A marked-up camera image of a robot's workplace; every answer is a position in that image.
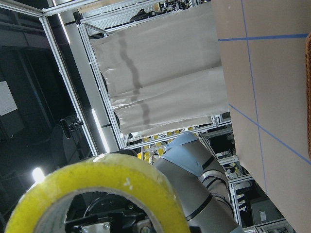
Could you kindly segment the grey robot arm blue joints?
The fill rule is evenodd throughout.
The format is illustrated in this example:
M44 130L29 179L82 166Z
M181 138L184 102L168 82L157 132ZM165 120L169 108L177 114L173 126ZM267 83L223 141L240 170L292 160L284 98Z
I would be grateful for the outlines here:
M224 169L193 133L167 144L155 167L177 192L192 233L243 232L234 219Z

